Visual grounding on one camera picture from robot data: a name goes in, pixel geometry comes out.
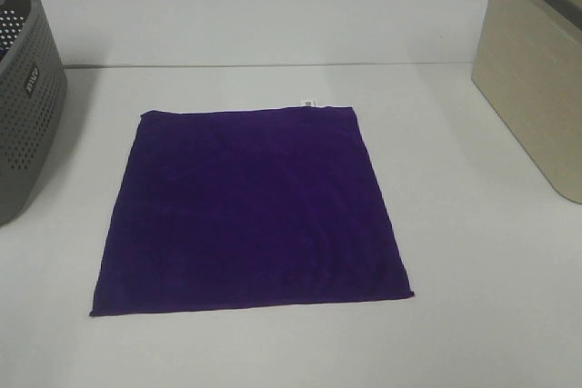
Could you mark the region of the purple towel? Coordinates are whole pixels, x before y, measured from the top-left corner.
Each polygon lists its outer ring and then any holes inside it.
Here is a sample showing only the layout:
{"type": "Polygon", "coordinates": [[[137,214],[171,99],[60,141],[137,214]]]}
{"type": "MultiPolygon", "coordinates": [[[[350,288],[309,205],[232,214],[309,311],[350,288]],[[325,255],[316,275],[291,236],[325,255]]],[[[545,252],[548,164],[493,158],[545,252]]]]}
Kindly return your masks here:
{"type": "Polygon", "coordinates": [[[352,108],[141,116],[92,316],[412,296],[352,108]]]}

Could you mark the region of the beige storage bin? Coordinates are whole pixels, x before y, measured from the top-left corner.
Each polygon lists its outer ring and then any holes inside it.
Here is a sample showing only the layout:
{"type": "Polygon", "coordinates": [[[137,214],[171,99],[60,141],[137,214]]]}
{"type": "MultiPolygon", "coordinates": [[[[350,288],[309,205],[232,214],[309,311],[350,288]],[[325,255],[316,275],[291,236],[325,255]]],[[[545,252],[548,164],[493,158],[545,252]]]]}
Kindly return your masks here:
{"type": "Polygon", "coordinates": [[[472,80],[552,188],[581,201],[581,0],[488,0],[472,80]]]}

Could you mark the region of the grey perforated laundry basket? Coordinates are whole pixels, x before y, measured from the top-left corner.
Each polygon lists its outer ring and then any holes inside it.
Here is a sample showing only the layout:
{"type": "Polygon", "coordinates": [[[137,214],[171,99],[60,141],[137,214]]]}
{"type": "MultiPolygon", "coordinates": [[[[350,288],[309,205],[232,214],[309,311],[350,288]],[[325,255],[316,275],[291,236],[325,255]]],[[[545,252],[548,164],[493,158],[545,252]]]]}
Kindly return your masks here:
{"type": "Polygon", "coordinates": [[[1,223],[24,209],[60,122],[67,79],[41,0],[1,0],[1,223]]]}

